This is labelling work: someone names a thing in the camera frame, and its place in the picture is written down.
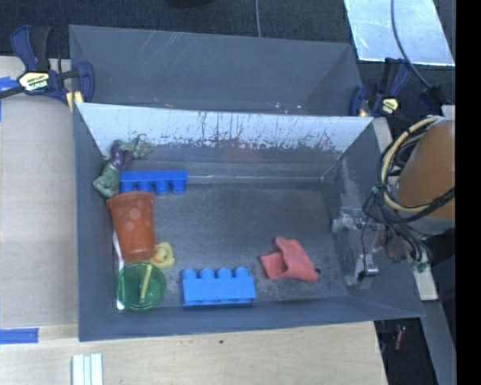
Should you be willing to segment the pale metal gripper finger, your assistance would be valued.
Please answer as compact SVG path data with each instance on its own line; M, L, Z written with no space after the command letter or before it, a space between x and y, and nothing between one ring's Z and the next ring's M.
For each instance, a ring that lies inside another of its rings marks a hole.
M348 261L343 278L348 289L370 286L371 278L381 273L381 260L375 253L362 252Z
M344 229L383 231L385 226L374 221L361 209L342 209L338 216L331 221L331 231L339 233Z

